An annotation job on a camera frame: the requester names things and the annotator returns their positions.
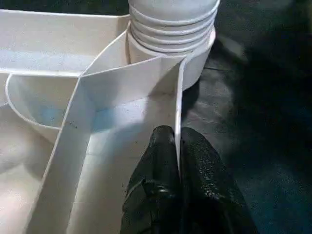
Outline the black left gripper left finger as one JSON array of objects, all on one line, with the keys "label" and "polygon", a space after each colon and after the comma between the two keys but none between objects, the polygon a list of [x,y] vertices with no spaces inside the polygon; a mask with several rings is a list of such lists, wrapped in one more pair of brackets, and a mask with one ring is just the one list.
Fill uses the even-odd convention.
[{"label": "black left gripper left finger", "polygon": [[180,176],[172,127],[156,127],[134,169],[122,205],[121,233],[176,234],[181,213]]}]

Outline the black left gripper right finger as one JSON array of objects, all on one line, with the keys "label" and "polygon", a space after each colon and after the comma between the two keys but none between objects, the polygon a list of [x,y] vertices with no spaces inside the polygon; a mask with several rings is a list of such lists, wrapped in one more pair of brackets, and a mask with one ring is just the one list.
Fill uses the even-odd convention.
[{"label": "black left gripper right finger", "polygon": [[245,199],[211,143],[192,128],[181,130],[184,234],[255,234]]}]

